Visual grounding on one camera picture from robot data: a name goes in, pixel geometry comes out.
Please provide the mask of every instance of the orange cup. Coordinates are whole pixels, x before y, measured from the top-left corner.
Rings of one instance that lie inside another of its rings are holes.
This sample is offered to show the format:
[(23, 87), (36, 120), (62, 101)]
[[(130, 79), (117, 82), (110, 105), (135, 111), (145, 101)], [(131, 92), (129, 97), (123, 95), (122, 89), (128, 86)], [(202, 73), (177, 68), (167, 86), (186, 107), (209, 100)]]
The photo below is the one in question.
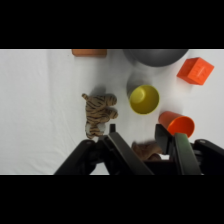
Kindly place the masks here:
[(166, 111), (160, 115), (159, 123), (172, 135), (183, 133), (190, 138), (195, 130), (195, 124), (191, 118), (170, 111)]

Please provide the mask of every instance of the tiger toy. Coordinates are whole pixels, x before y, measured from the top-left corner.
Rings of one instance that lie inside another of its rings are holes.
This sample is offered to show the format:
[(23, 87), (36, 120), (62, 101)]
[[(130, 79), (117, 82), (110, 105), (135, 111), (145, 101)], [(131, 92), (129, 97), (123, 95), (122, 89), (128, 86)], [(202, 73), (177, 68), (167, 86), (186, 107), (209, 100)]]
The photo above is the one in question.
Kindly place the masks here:
[(115, 110), (108, 108), (116, 105), (117, 98), (115, 96), (89, 97), (86, 94), (82, 97), (86, 100), (86, 136), (89, 139), (100, 137), (104, 134), (103, 124), (118, 117)]

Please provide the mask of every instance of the brown toy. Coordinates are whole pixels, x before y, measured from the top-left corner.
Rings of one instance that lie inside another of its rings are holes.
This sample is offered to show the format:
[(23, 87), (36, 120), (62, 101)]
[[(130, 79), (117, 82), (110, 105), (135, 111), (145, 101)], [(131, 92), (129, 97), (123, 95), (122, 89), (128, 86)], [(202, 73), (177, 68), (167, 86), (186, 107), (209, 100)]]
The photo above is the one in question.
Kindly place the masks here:
[(86, 100), (86, 136), (89, 139), (100, 137), (104, 134), (102, 123), (118, 117), (118, 113), (108, 107), (117, 103), (115, 96), (96, 96), (89, 97), (83, 94)]
[(157, 145), (157, 143), (147, 144), (147, 145), (137, 145), (133, 143), (132, 150), (142, 161), (160, 161), (161, 157), (158, 154), (162, 154), (162, 149)]

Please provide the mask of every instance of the white surface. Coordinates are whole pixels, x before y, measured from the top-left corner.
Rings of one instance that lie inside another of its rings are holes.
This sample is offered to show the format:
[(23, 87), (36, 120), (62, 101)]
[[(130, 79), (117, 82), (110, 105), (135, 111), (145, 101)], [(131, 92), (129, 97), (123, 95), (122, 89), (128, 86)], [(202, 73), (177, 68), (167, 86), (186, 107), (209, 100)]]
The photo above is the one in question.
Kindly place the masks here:
[[(215, 66), (204, 86), (176, 77), (192, 57)], [(71, 50), (0, 50), (0, 174), (53, 174), (86, 139), (81, 95), (94, 89), (117, 96), (113, 123), (130, 146), (152, 140), (160, 113), (171, 110), (195, 121), (191, 142), (204, 138), (224, 148), (223, 59), (224, 50), (191, 50), (174, 65), (150, 68), (133, 66), (121, 49), (105, 59), (75, 58)], [(161, 95), (159, 108), (147, 116), (135, 114), (127, 98), (127, 86), (142, 81)], [(96, 173), (104, 174), (103, 166)]]

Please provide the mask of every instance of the orange object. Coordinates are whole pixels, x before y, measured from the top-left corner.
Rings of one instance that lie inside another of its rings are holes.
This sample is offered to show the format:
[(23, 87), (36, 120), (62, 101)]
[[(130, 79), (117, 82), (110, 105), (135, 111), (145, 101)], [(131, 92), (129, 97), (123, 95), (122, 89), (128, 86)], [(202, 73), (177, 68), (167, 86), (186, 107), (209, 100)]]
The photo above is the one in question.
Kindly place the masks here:
[(185, 61), (177, 77), (194, 85), (204, 85), (213, 71), (214, 66), (202, 58), (193, 58)]
[(72, 49), (72, 53), (77, 57), (105, 57), (107, 49)]
[(195, 130), (195, 124), (191, 118), (170, 111), (160, 115), (159, 123), (172, 135), (175, 133), (184, 133), (190, 138)]

